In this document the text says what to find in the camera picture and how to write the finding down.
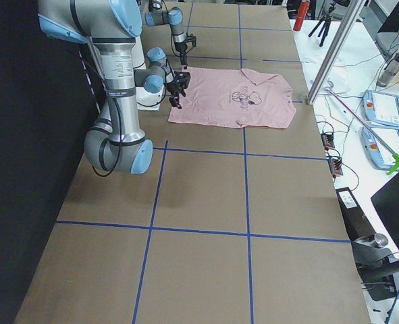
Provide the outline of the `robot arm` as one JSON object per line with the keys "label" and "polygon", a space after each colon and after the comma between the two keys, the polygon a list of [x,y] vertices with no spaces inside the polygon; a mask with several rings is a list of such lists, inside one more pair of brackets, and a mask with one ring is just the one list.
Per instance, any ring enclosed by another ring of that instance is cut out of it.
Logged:
{"label": "robot arm", "polygon": [[179,7],[168,9],[164,1],[149,1],[144,14],[147,26],[168,25],[171,32],[170,45],[173,54],[179,58],[183,70],[188,67],[188,53],[196,47],[197,37],[188,34],[184,27],[184,14]]}
{"label": "robot arm", "polygon": [[144,173],[151,164],[153,143],[140,129],[137,90],[157,101],[170,93],[172,107],[190,83],[190,74],[171,68],[163,49],[142,51],[142,25],[168,25],[183,67],[187,44],[196,38],[184,31],[179,7],[141,14],[136,1],[39,1],[41,30],[50,38],[88,44],[97,52],[94,62],[107,100],[86,133],[84,152],[94,172],[107,177],[113,171]]}

